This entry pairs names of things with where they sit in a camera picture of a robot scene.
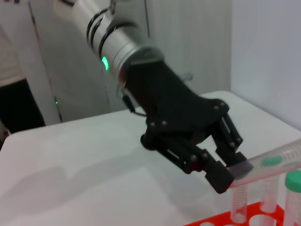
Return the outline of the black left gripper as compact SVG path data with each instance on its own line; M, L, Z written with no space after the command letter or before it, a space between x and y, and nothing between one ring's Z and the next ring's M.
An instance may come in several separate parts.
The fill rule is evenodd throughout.
M218 194L229 189L234 177L245 177L253 169L238 152L243 139L229 107L219 99L198 96L165 62L131 64L121 69L119 82L146 113L147 130L140 141L147 150L157 151L185 174L205 172ZM226 167L189 141L200 143L209 135Z

